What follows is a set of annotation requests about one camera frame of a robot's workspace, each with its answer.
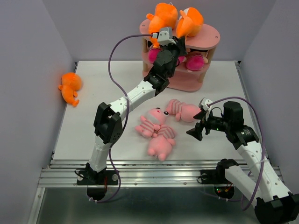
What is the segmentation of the boy doll pink pants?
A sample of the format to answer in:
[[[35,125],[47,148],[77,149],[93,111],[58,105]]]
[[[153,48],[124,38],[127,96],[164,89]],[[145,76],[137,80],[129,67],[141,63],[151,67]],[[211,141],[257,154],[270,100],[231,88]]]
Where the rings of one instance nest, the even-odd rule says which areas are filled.
[[[185,66],[188,72],[201,70],[208,63],[207,53],[199,50],[191,50],[186,56]]]
[[[177,67],[181,64],[181,63],[183,63],[183,62],[185,62],[186,61],[186,57],[185,56],[179,56],[178,57],[178,62],[177,62]]]
[[[154,45],[150,46],[148,51],[148,60],[151,64],[154,63],[154,61],[157,58],[158,53],[161,51],[160,48],[155,48]]]

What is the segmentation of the orange shark plush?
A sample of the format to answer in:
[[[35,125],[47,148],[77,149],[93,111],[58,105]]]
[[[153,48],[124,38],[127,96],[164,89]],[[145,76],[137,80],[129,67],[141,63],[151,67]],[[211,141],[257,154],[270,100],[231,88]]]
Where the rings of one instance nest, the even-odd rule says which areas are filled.
[[[155,8],[155,14],[147,14],[146,18],[150,20],[148,33],[153,34],[159,32],[161,28],[175,28],[178,17],[177,9],[170,3],[158,3]],[[153,44],[155,48],[159,48],[158,44]]]
[[[204,24],[202,14],[193,7],[185,10],[180,10],[180,18],[176,27],[177,38],[181,37],[195,37]]]

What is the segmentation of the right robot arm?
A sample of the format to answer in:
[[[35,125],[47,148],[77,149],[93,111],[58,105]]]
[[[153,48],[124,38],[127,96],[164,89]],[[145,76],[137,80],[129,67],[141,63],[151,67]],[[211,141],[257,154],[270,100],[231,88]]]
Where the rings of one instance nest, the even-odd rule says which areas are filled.
[[[201,170],[198,182],[201,184],[231,183],[237,187],[242,198],[254,208],[261,224],[284,224],[296,220],[299,214],[299,195],[293,194],[282,182],[266,158],[263,137],[244,124],[243,108],[236,102],[237,97],[224,98],[223,113],[220,117],[213,115],[214,102],[203,98],[199,103],[200,113],[195,127],[186,133],[197,140],[203,139],[203,131],[208,135],[211,130],[224,132],[227,140],[249,167],[246,174],[233,159],[222,159],[216,169]]]

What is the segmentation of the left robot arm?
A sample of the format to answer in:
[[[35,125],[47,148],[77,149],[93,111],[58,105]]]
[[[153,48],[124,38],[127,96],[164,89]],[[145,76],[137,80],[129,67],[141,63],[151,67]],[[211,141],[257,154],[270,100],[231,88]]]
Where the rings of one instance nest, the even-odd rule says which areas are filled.
[[[93,126],[95,144],[85,169],[78,174],[90,185],[102,185],[106,179],[107,157],[119,140],[128,122],[128,115],[145,101],[154,98],[168,85],[174,76],[179,57],[186,55],[185,37],[173,36],[158,40],[162,50],[143,80],[118,100],[99,104]]]

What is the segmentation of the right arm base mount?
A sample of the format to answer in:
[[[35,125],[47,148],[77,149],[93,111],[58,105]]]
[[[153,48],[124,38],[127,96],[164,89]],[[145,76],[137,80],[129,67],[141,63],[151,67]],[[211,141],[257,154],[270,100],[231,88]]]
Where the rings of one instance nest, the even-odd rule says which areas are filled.
[[[197,182],[203,185],[214,185],[214,195],[207,193],[209,196],[228,202],[240,202],[240,199],[232,198],[234,196],[235,189],[232,182],[228,181],[225,177],[226,169],[233,166],[238,167],[239,164],[233,159],[222,159],[217,163],[215,169],[200,170]]]

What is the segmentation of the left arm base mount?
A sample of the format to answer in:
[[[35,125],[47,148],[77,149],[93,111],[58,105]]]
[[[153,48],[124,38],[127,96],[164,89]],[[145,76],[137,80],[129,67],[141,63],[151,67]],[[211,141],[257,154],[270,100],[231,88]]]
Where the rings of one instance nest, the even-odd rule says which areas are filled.
[[[104,170],[99,174],[91,175],[86,169],[76,169],[74,171],[77,176],[76,184],[78,186],[86,186],[86,195],[88,200],[94,203],[107,203],[111,201],[119,192],[121,187],[120,175],[115,170]],[[117,186],[117,190],[107,196],[108,186]]]

